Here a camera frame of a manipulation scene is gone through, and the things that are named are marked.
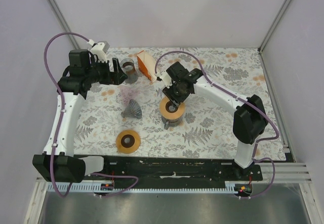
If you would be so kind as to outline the glass coffee server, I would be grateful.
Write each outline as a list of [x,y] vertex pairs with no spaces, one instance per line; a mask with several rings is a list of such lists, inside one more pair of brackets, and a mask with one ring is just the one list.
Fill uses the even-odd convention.
[[182,117],[176,118],[176,119],[167,119],[165,117],[161,117],[161,120],[164,124],[164,129],[168,130],[170,127],[176,127],[179,126],[182,123]]

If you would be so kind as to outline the ribbed glass dripper cone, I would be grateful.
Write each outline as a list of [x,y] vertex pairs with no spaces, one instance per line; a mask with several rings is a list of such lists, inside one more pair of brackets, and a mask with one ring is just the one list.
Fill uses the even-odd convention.
[[129,104],[125,108],[125,110],[121,112],[121,116],[123,118],[141,119],[142,118],[142,109],[141,109],[139,103],[136,100],[131,99],[129,101]]

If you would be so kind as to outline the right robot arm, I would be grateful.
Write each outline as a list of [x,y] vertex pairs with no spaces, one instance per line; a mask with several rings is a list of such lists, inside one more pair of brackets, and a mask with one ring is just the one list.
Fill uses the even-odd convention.
[[238,144],[234,157],[236,164],[231,172],[237,180],[248,177],[256,140],[268,124],[261,98],[257,95],[242,98],[212,83],[203,70],[195,68],[188,71],[180,62],[155,75],[164,82],[163,93],[175,107],[180,107],[189,95],[196,94],[206,97],[233,116],[232,130]]

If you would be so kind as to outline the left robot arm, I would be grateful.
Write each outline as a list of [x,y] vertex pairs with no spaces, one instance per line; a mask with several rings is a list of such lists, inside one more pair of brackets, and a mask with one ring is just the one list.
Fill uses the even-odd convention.
[[74,134],[91,86],[120,85],[126,79],[117,58],[101,62],[98,55],[88,50],[69,52],[69,66],[57,82],[58,104],[49,140],[43,152],[32,160],[46,181],[80,183],[92,173],[102,180],[110,177],[111,167],[104,163],[103,157],[74,157]]

